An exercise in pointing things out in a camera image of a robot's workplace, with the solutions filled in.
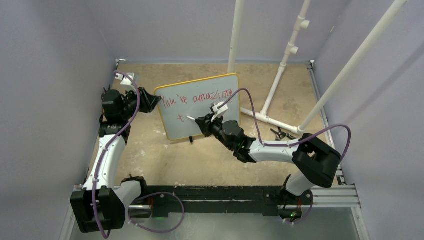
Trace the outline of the yellow framed whiteboard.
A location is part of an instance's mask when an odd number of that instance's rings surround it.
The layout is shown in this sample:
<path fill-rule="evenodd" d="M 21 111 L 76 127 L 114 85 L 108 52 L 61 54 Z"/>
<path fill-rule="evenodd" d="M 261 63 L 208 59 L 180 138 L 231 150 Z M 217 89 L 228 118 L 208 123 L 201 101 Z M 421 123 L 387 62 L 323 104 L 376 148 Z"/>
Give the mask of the yellow framed whiteboard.
<path fill-rule="evenodd" d="M 210 114 L 212 104 L 225 102 L 239 88 L 240 77 L 235 73 L 157 87 L 154 95 L 161 97 L 157 106 L 168 140 L 202 135 L 189 117 L 196 119 Z"/>

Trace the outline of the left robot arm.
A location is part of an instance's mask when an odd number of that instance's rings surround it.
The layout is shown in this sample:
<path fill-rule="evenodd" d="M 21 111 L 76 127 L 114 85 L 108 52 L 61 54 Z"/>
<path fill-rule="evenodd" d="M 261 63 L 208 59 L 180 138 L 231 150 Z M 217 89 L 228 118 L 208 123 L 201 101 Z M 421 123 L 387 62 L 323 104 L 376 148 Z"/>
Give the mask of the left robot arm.
<path fill-rule="evenodd" d="M 149 199 L 143 177 L 127 177 L 118 189 L 115 179 L 135 115 L 151 113 L 161 97 L 139 87 L 125 94 L 115 89 L 105 90 L 101 100 L 98 153 L 82 189 L 72 193 L 70 204 L 82 233 L 100 232 L 108 237 L 111 230 L 124 226 L 133 201 L 142 205 Z"/>

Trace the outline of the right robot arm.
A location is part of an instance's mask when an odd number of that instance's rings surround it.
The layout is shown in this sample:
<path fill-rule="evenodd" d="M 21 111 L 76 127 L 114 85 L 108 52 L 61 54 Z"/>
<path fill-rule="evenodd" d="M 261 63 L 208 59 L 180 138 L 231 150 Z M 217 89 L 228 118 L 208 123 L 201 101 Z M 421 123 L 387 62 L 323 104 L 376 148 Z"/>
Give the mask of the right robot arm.
<path fill-rule="evenodd" d="M 242 163 L 281 162 L 294 164 L 298 172 L 290 176 L 280 196 L 288 204 L 294 203 L 314 186 L 333 185 L 341 154 L 310 133 L 289 141 L 260 141 L 245 135 L 235 120 L 213 119 L 213 114 L 193 119 L 204 137 L 215 137 Z"/>

